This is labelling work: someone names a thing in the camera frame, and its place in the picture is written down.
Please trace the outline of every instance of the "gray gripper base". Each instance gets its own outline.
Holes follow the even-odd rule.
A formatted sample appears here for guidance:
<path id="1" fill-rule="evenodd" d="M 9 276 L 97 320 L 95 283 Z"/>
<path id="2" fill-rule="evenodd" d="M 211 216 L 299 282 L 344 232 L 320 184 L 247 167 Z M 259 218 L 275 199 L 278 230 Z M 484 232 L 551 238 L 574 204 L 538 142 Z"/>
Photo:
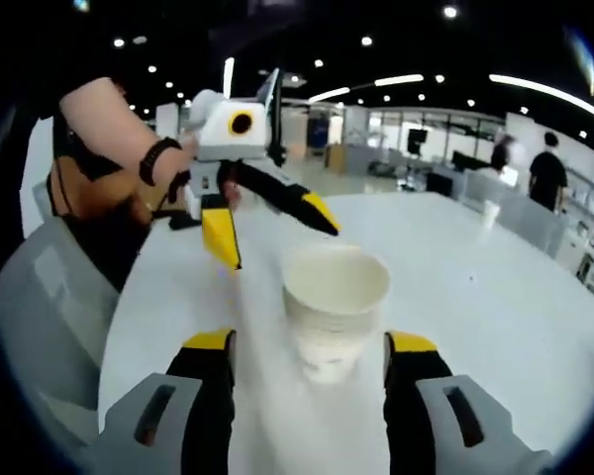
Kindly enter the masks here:
<path id="1" fill-rule="evenodd" d="M 152 374 L 106 414 L 99 437 L 83 450 L 86 473 L 141 475 L 180 473 L 187 419 L 202 381 Z M 171 395 L 151 446 L 136 439 L 137 427 L 155 395 Z"/>
<path id="2" fill-rule="evenodd" d="M 511 414 L 468 376 L 423 380 L 417 387 L 432 424 L 437 475 L 532 475 L 550 464 L 549 452 L 531 451 L 513 433 Z M 468 403 L 473 425 L 481 430 L 481 439 L 472 446 L 464 443 L 455 412 L 462 414 L 462 410 L 454 408 L 461 405 L 453 402 L 453 395 Z"/>

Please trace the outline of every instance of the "black wristband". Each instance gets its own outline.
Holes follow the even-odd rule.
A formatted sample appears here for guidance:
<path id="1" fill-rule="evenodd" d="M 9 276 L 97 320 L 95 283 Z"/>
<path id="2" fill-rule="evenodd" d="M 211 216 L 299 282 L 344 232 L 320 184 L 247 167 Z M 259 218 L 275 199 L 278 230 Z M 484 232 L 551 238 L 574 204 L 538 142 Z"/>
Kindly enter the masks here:
<path id="1" fill-rule="evenodd" d="M 144 159 L 139 163 L 139 176 L 149 186 L 154 186 L 155 184 L 153 179 L 154 164 L 160 155 L 168 148 L 178 148 L 179 150 L 182 150 L 180 143 L 174 139 L 166 137 L 152 145 Z"/>

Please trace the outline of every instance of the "black monitor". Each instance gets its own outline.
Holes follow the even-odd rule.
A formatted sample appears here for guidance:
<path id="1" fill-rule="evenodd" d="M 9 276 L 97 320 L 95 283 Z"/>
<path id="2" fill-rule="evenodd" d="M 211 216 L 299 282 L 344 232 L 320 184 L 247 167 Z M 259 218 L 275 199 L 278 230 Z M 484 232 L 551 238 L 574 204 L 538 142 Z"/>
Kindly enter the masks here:
<path id="1" fill-rule="evenodd" d="M 451 159 L 453 166 L 459 170 L 478 170 L 480 168 L 487 168 L 489 164 L 485 161 L 478 160 L 472 156 L 465 155 L 459 151 L 453 151 L 453 157 Z"/>
<path id="2" fill-rule="evenodd" d="M 407 136 L 407 151 L 412 155 L 420 155 L 420 147 L 427 141 L 427 131 L 412 129 Z"/>
<path id="3" fill-rule="evenodd" d="M 427 175 L 426 191 L 450 197 L 453 191 L 453 180 L 437 173 L 429 173 Z"/>
<path id="4" fill-rule="evenodd" d="M 412 129 L 409 131 L 409 136 L 407 137 L 407 143 L 409 142 L 417 142 L 417 143 L 425 143 L 427 141 L 427 131 L 421 129 Z"/>

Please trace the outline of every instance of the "strip light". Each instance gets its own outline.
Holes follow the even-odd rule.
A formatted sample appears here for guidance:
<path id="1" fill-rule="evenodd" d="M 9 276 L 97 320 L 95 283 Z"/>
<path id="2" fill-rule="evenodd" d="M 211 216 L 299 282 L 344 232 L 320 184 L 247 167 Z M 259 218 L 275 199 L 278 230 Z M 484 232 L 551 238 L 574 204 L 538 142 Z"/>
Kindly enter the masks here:
<path id="1" fill-rule="evenodd" d="M 323 101 L 324 99 L 330 99 L 331 97 L 343 96 L 344 94 L 348 94 L 349 87 L 342 87 L 340 89 L 335 89 L 334 91 L 324 92 L 322 94 L 318 94 L 316 96 L 311 97 L 308 99 L 308 102 L 311 104 L 313 102 Z"/>
<path id="2" fill-rule="evenodd" d="M 405 84 L 408 82 L 421 82 L 425 78 L 422 74 L 407 74 L 406 76 L 386 77 L 384 79 L 376 79 L 375 86 L 391 86 L 392 84 Z"/>
<path id="3" fill-rule="evenodd" d="M 532 89 L 534 91 L 543 92 L 543 94 L 549 94 L 550 96 L 554 96 L 558 99 L 569 102 L 570 104 L 573 104 L 576 107 L 580 107 L 585 112 L 589 112 L 594 116 L 594 106 L 585 102 L 582 99 L 579 99 L 578 97 L 574 97 L 571 94 L 568 94 L 567 92 L 559 91 L 558 89 L 554 89 L 553 87 L 545 86 L 543 84 L 539 84 L 538 82 L 528 81 L 526 79 L 519 79 L 517 77 L 502 76 L 500 74 L 490 74 L 488 77 L 493 82 L 508 84 L 510 86 L 524 87 L 526 89 Z"/>
<path id="4" fill-rule="evenodd" d="M 232 57 L 227 58 L 225 61 L 225 74 L 222 80 L 222 90 L 223 94 L 227 99 L 231 99 L 231 82 L 234 78 L 234 63 L 236 62 L 235 59 Z"/>

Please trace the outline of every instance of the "person's hand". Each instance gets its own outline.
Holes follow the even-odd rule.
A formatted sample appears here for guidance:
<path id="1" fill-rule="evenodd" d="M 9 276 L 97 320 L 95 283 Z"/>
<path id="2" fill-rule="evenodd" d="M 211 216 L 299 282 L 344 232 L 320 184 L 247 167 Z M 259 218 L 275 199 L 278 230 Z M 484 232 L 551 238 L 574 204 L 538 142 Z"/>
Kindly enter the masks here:
<path id="1" fill-rule="evenodd" d="M 229 208 L 231 208 L 231 211 L 235 211 L 242 200 L 242 193 L 238 188 L 238 184 L 235 181 L 228 180 L 225 182 L 222 191 L 229 201 Z"/>

